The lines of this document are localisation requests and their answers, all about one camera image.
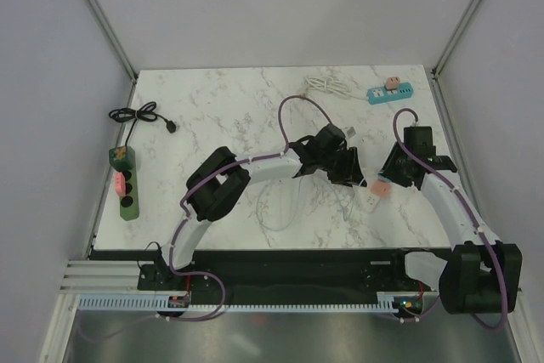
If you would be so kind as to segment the white power strip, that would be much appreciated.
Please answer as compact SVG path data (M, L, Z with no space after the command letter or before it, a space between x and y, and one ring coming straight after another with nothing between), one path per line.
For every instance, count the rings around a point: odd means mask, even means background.
M372 193L370 190L359 190L358 191L360 207L366 213L372 213L377 207L378 202L380 202L381 197Z

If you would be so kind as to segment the orange pink plug adapter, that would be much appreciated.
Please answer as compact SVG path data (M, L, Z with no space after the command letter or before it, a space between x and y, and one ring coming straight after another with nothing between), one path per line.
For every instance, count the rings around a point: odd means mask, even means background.
M390 191L391 184L381 179L377 179L371 185L371 193L380 198L387 198Z

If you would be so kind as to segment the teal power strip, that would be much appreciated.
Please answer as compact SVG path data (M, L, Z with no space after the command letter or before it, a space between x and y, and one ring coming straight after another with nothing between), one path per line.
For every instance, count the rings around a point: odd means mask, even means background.
M379 105L409 99L413 94L414 89L411 84L409 82L401 82L396 89L387 89L384 85L369 88L366 97L370 105Z

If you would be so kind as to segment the beige brown plug adapter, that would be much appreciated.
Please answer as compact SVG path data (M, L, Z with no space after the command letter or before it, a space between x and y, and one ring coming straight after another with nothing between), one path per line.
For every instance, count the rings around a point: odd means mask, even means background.
M395 90L399 87L400 85L400 78L399 77L389 77L385 84L384 84L384 87L387 89L387 90Z

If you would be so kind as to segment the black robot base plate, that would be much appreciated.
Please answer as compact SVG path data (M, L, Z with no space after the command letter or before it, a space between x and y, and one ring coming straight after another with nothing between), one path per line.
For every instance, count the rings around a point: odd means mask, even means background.
M174 275L157 257L140 268L140 291L207 292L243 290L334 292L419 292L429 287L405 273L400 249L198 250Z

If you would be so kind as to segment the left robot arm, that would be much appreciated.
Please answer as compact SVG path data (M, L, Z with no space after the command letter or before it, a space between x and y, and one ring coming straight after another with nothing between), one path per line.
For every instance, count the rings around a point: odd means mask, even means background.
M317 171L331 184L367 186L358 150L341 128L327 124L315 136L288 142L284 150L260 156L236 156L228 147L217 148L189 177L180 201L184 216L164 247L165 262L157 280L168 289L180 288L186 266L212 223L227 216L252 184L296 179Z

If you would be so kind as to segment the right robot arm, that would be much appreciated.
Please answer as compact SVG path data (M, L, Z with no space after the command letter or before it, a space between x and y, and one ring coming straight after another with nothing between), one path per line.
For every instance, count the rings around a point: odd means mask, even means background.
M388 181L417 188L439 217L450 245L446 258L417 250L389 268L402 290L418 281L439 292L450 314L508 314L513 311L522 266L515 244L505 244L481 218L461 185L454 162L439 156L433 132L411 126L396 142L380 172Z

